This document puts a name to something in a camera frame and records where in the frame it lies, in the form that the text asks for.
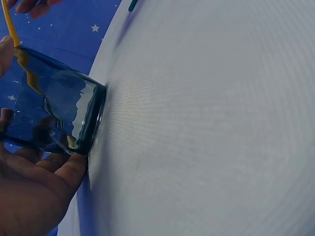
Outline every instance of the clear glass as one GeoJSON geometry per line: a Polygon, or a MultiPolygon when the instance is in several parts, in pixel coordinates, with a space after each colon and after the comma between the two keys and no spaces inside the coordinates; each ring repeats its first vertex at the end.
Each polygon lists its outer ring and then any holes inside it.
{"type": "Polygon", "coordinates": [[[0,127],[0,140],[87,155],[103,113],[106,86],[32,49],[18,46],[15,55],[0,79],[0,108],[12,111],[10,123],[0,127]]]}

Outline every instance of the white fabric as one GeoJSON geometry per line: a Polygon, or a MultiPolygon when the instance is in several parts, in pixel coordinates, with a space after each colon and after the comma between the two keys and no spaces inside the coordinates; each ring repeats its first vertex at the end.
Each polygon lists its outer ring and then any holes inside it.
{"type": "Polygon", "coordinates": [[[109,97],[59,235],[315,235],[314,1],[130,2],[90,74],[109,97]]]}

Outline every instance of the white star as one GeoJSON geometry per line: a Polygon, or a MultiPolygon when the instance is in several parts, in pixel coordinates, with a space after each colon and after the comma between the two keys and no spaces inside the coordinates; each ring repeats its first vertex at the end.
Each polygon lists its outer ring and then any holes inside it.
{"type": "Polygon", "coordinates": [[[99,27],[97,25],[91,26],[91,28],[93,29],[92,32],[94,31],[98,32],[99,27]]]}
{"type": "Polygon", "coordinates": [[[8,99],[10,99],[12,101],[12,100],[15,100],[15,97],[13,95],[11,95],[11,96],[8,96],[8,99]]]}

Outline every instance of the blue fabric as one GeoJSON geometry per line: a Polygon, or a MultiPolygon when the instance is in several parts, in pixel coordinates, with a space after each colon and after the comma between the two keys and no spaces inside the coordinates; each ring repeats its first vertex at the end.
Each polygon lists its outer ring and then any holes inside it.
{"type": "MultiPolygon", "coordinates": [[[[38,20],[28,14],[11,17],[22,45],[51,56],[70,67],[89,74],[99,46],[121,0],[64,0],[38,20]]],[[[0,14],[0,38],[8,35],[0,14]]],[[[1,89],[12,95],[14,88],[1,89]]],[[[6,144],[10,151],[18,147],[6,144]]],[[[55,228],[49,235],[56,235],[55,228]]]]}

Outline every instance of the yellow stick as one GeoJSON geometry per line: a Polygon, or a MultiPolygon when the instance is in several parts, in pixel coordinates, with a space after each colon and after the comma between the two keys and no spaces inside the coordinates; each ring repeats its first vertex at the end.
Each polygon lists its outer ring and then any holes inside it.
{"type": "Polygon", "coordinates": [[[10,35],[14,41],[14,47],[19,46],[21,44],[21,42],[19,40],[18,34],[15,31],[14,24],[13,24],[12,18],[10,16],[8,6],[6,4],[6,0],[1,0],[1,4],[2,4],[2,9],[3,9],[6,25],[9,29],[9,33],[10,33],[10,35]]]}

